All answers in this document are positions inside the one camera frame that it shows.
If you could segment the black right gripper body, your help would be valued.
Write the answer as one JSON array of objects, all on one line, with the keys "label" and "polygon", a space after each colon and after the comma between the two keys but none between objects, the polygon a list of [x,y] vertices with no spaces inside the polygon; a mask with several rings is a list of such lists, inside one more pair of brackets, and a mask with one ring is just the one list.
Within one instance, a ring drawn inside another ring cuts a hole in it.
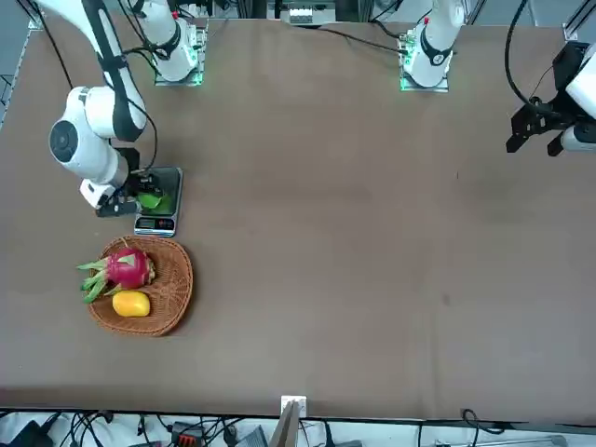
[{"label": "black right gripper body", "polygon": [[126,162],[125,173],[127,174],[126,179],[118,188],[118,195],[124,201],[134,201],[141,188],[142,175],[137,172],[140,168],[140,153],[134,147],[116,147],[115,150]]}]

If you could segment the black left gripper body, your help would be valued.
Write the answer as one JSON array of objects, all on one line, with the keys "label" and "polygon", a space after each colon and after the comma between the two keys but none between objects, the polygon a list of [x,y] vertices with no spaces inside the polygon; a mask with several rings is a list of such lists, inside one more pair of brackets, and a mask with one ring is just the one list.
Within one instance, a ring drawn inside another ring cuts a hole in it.
[{"label": "black left gripper body", "polygon": [[588,43],[567,42],[554,58],[552,66],[556,95],[547,103],[550,114],[544,116],[549,127],[590,121],[589,114],[565,90],[579,73],[588,49]]}]

